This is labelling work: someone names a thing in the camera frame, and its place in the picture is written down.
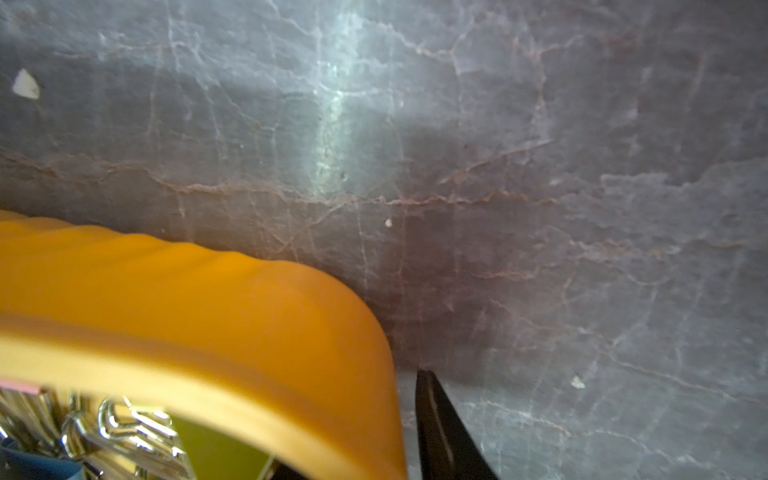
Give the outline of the yellow plastic storage box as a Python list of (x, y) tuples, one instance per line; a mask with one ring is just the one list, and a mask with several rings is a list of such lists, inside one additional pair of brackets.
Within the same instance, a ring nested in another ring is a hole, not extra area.
[(407, 475), (379, 322), (293, 262), (3, 212), (1, 376), (163, 406), (311, 479)]

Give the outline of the pink binder clip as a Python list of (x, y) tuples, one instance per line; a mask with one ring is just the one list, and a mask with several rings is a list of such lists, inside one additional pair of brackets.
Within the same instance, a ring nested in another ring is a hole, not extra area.
[(106, 397), (93, 407), (72, 392), (60, 432), (63, 453), (94, 479), (197, 477), (170, 415), (126, 397)]

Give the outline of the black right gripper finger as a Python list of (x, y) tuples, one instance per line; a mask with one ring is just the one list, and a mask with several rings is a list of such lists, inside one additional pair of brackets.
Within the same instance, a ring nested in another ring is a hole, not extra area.
[(433, 371), (417, 372), (415, 413), (423, 479), (498, 479)]

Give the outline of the yellow binder clip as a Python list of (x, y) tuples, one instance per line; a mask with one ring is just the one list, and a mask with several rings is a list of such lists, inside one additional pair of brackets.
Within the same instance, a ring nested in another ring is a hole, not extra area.
[(269, 454), (218, 430), (180, 416), (172, 424), (198, 479), (263, 479), (272, 467)]

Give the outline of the blue binder clip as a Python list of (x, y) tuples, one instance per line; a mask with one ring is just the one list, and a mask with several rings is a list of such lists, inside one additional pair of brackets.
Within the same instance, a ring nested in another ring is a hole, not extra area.
[(85, 480), (79, 462), (27, 453), (10, 438), (1, 442), (1, 478), (9, 480)]

